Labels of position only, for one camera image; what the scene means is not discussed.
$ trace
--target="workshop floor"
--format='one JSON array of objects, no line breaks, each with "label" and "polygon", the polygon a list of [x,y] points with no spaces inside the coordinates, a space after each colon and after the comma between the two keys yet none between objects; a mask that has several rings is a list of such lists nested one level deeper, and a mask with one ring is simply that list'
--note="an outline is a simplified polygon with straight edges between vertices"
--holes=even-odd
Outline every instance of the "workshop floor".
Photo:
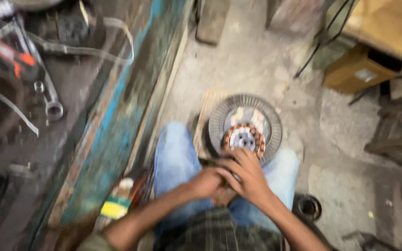
[{"label": "workshop floor", "polygon": [[284,145],[301,158],[297,191],[322,203],[317,222],[339,250],[360,250],[341,237],[365,231],[402,247],[402,168],[364,152],[377,123],[377,99],[351,107],[351,96],[321,86],[323,71],[304,63],[311,41],[264,29],[265,1],[233,0],[217,47],[198,43],[194,29],[159,125],[186,123],[194,133],[206,90],[262,96],[279,112]]}]

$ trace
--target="cardboard box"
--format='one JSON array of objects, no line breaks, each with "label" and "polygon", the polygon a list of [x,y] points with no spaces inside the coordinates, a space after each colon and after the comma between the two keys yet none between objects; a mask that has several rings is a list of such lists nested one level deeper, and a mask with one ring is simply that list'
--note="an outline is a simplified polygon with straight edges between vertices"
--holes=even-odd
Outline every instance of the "cardboard box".
[{"label": "cardboard box", "polygon": [[326,69],[323,85],[338,92],[353,94],[393,79],[397,72],[368,58],[370,48],[356,45]]}]

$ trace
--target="jeans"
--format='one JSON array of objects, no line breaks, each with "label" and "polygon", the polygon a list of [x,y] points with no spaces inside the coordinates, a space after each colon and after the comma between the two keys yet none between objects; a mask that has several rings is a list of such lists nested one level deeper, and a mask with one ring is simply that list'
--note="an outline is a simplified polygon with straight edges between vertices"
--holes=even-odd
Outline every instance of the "jeans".
[{"label": "jeans", "polygon": [[[290,149],[280,149],[273,160],[263,166],[271,191],[290,210],[293,207],[294,189],[299,160]],[[154,194],[162,194],[186,183],[201,170],[192,136],[180,122],[170,122],[161,131],[154,157]],[[192,201],[166,216],[155,228],[160,236],[164,231],[187,222],[196,214],[213,208],[210,199]],[[234,199],[229,210],[238,225],[259,225],[279,233],[276,225],[257,207],[242,197]]]}]

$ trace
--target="person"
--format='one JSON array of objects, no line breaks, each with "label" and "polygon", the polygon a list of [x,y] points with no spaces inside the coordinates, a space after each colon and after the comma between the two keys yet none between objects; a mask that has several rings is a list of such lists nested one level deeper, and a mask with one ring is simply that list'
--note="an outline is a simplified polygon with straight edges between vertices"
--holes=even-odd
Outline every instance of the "person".
[{"label": "person", "polygon": [[[225,155],[219,167],[201,169],[185,125],[169,123],[156,147],[156,199],[90,236],[78,251],[129,250],[151,229],[155,250],[280,250],[282,236],[298,251],[327,250],[291,213],[299,168],[292,150],[278,150],[263,168],[247,149]],[[225,184],[239,196],[229,207],[214,207],[210,198]]]}]

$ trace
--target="hand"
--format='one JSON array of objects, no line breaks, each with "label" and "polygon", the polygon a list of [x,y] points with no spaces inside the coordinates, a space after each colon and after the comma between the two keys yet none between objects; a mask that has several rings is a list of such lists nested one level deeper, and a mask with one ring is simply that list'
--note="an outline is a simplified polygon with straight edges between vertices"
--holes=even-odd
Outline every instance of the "hand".
[{"label": "hand", "polygon": [[215,168],[203,168],[192,180],[185,184],[186,191],[193,199],[209,198],[220,187],[222,178]]},{"label": "hand", "polygon": [[260,167],[258,158],[249,149],[225,151],[225,155],[235,158],[236,161],[221,159],[217,163],[220,166],[229,168],[240,178],[241,182],[225,168],[216,168],[215,170],[227,180],[239,195],[256,206],[274,196],[266,182],[265,174]]}]

